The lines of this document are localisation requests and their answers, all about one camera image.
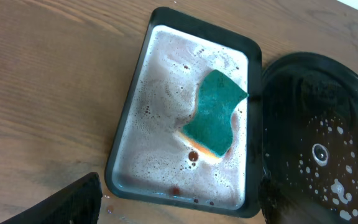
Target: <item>red residue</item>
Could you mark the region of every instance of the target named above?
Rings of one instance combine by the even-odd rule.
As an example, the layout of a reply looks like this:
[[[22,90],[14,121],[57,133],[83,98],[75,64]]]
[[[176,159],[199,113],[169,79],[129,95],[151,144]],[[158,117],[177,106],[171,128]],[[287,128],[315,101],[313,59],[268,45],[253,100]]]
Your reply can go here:
[[[189,160],[193,161],[193,162],[197,161],[198,160],[198,153],[195,152],[195,151],[191,151],[189,153]]]
[[[171,187],[171,189],[170,189],[170,194],[171,194],[172,196],[180,196],[180,195],[181,195],[181,191],[180,191],[179,187],[174,186],[174,187]]]

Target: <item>water droplet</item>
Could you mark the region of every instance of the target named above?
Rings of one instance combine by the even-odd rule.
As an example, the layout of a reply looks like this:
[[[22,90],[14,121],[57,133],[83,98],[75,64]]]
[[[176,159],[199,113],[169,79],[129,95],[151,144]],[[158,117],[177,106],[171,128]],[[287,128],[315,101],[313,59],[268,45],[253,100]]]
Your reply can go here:
[[[349,212],[341,210],[339,212],[339,216],[347,221],[349,221],[352,217],[349,215]]]
[[[334,184],[331,186],[331,191],[338,195],[339,199],[342,203],[347,204],[347,200],[344,198],[344,187],[343,185],[338,181],[338,179],[334,180]]]
[[[352,167],[346,165],[346,171],[351,174],[352,173]]]
[[[106,210],[107,210],[108,214],[112,214],[112,212],[114,211],[114,207],[112,205],[109,205],[109,206],[107,206]]]
[[[338,126],[338,127],[336,127],[336,129],[338,130],[339,134],[343,134],[343,129],[341,127]]]
[[[348,201],[351,201],[351,200],[352,200],[352,194],[346,193],[346,199],[347,199]]]

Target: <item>wooden table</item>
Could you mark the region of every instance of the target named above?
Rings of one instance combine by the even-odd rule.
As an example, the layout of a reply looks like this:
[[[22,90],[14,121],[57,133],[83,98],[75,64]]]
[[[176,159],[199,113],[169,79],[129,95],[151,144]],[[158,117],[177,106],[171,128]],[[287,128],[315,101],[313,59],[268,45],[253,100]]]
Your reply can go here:
[[[358,11],[334,0],[0,0],[0,222],[104,166],[151,12],[179,11],[358,73]],[[99,223],[264,223],[123,200]],[[107,207],[114,208],[108,214]]]

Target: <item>black lid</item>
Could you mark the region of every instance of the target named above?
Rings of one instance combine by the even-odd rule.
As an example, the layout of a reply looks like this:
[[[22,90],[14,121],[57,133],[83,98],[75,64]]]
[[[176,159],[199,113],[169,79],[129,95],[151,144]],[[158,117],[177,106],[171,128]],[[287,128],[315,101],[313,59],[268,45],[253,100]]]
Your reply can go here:
[[[268,223],[358,223],[358,75],[296,53],[269,66],[262,83]]]

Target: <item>green sponge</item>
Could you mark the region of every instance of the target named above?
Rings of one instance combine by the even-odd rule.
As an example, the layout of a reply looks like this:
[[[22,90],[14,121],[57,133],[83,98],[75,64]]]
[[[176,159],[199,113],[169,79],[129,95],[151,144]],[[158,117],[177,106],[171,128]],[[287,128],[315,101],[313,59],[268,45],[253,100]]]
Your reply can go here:
[[[201,83],[196,113],[182,133],[221,157],[233,142],[231,116],[237,104],[248,94],[229,77],[213,70]]]

